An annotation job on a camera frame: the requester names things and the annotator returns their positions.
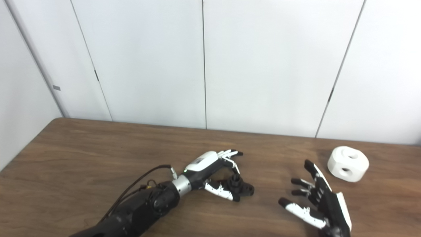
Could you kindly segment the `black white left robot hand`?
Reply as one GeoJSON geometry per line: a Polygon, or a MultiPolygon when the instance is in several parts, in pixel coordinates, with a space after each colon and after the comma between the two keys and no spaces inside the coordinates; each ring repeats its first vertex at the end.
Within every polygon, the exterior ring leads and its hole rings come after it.
{"type": "Polygon", "coordinates": [[[181,176],[187,178],[191,190],[204,189],[219,197],[239,202],[239,195],[233,194],[222,183],[211,180],[211,176],[222,168],[230,168],[234,174],[240,174],[233,160],[235,156],[243,156],[243,152],[235,149],[208,151],[187,165],[181,176]]]}

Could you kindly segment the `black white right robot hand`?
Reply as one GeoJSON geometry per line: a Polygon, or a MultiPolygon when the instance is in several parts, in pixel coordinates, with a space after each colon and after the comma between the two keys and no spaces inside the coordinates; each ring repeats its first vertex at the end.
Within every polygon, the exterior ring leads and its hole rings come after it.
{"type": "Polygon", "coordinates": [[[312,161],[306,159],[304,168],[311,174],[314,183],[300,178],[292,178],[291,183],[302,186],[293,190],[293,196],[303,196],[316,209],[280,198],[278,204],[305,223],[318,229],[320,237],[350,237],[352,221],[342,192],[333,192],[322,171],[312,161]]]}

